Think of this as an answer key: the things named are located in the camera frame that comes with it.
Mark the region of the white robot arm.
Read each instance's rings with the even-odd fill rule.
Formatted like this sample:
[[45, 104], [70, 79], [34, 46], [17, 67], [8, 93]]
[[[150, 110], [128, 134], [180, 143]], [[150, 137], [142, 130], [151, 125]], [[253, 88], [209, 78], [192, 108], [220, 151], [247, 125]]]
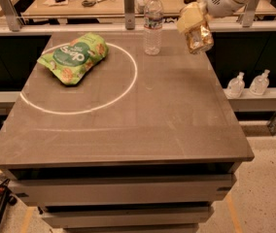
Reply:
[[241, 25], [250, 27], [253, 24], [259, 0], [201, 0], [191, 2], [180, 11], [177, 29], [180, 33], [208, 21], [211, 18], [229, 17], [241, 8], [245, 8]]

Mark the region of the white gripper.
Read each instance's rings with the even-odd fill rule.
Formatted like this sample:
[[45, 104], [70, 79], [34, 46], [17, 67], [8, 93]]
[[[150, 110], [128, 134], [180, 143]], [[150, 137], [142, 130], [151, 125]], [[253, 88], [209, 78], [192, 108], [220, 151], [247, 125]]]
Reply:
[[181, 11], [177, 21], [180, 33], [186, 33], [205, 21], [206, 10], [212, 17], [228, 17], [244, 6], [239, 0], [204, 0], [191, 2]]

